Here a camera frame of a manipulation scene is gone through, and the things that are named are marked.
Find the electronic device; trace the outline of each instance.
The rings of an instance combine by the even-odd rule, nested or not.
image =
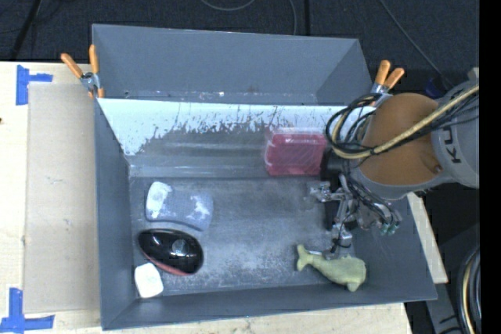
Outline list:
[[[200,243],[191,235],[172,229],[150,229],[138,236],[146,259],[173,275],[192,275],[204,262]]]

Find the clamp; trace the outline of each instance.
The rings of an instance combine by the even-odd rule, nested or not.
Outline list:
[[[91,99],[95,96],[104,98],[104,88],[99,79],[99,63],[96,55],[96,47],[94,45],[90,45],[88,48],[88,56],[92,72],[85,74],[69,54],[61,53],[61,60],[68,66],[74,76],[80,80],[82,85],[87,88],[88,96]]]

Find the white eraser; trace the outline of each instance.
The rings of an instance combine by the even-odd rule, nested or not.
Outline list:
[[[142,298],[151,298],[164,291],[160,273],[152,263],[142,264],[135,268],[134,280]]]

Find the bin floor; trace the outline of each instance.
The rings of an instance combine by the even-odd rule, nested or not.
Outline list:
[[[164,294],[205,293],[326,283],[313,268],[296,270],[297,244],[324,250],[331,244],[323,205],[307,197],[311,178],[194,179],[132,178],[130,181],[135,266],[146,263],[137,235],[148,228],[174,228],[197,238],[204,250],[202,268],[191,276],[162,272]],[[160,181],[175,193],[206,192],[214,210],[207,230],[148,221],[145,201]]]

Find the wooden table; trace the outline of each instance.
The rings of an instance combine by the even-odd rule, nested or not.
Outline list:
[[[29,95],[32,95],[28,105],[16,106],[16,68],[20,64],[28,68],[31,74],[47,73],[53,76],[51,83],[31,82],[29,84]],[[83,71],[90,71],[90,66],[81,65]],[[44,104],[33,104],[33,102],[43,102]],[[53,110],[56,108],[60,113],[60,118],[44,120],[41,111],[44,108]],[[81,215],[78,209],[85,200],[93,203],[93,192],[81,191],[79,183],[86,181],[87,185],[93,187],[93,151],[94,149],[79,149],[79,141],[87,140],[93,135],[92,127],[88,126],[89,116],[92,115],[92,102],[89,101],[86,90],[80,82],[62,63],[0,63],[0,317],[8,314],[7,294],[10,287],[23,289],[25,300],[30,300],[28,307],[25,307],[25,314],[29,318],[54,314],[56,316],[53,332],[101,332],[99,325],[99,307],[96,307],[95,299],[97,294],[90,296],[90,300],[82,296],[85,289],[90,291],[85,279],[85,275],[78,274],[70,269],[72,262],[72,249],[66,250],[68,254],[61,257],[57,264],[54,264],[51,255],[47,250],[33,248],[36,243],[50,242],[50,232],[42,230],[45,226],[50,226],[55,233],[70,231],[77,228],[79,224],[95,224],[95,216],[92,213]],[[30,137],[33,132],[38,142]],[[77,133],[81,138],[68,138],[67,132]],[[57,144],[49,155],[38,152],[37,143],[40,141],[52,141]],[[46,164],[42,160],[33,157],[49,157]],[[40,169],[52,172],[44,179]],[[62,185],[72,181],[72,185]],[[44,196],[63,196],[64,207],[55,209],[46,214],[44,221],[40,221],[39,227],[33,229],[34,216],[30,207],[43,207]],[[410,204],[418,227],[421,241],[424,245],[428,265],[436,284],[448,281],[447,274],[442,264],[442,259],[433,231],[427,218],[426,210],[420,198],[410,196]],[[67,218],[67,214],[80,213],[73,221]],[[78,242],[78,233],[73,234],[72,239]],[[91,248],[88,258],[96,257],[95,249]],[[34,262],[34,254],[39,259]],[[49,282],[45,288],[33,288],[31,275],[41,274],[51,269],[52,276],[57,276],[57,281]],[[97,267],[92,265],[87,273],[94,277]],[[74,307],[61,307],[54,310],[50,307],[56,294],[61,299],[64,295],[70,294],[75,299]],[[370,307],[349,307],[344,309],[333,309],[328,311],[311,311],[294,314],[278,314],[267,317],[239,318],[221,321],[206,321],[201,323],[190,323],[182,325],[169,325],[157,328],[131,329],[128,332],[162,332],[174,333],[183,332],[185,334],[194,333],[291,333],[308,332],[346,332],[356,333],[411,333],[405,308],[403,303],[393,303],[376,305]]]

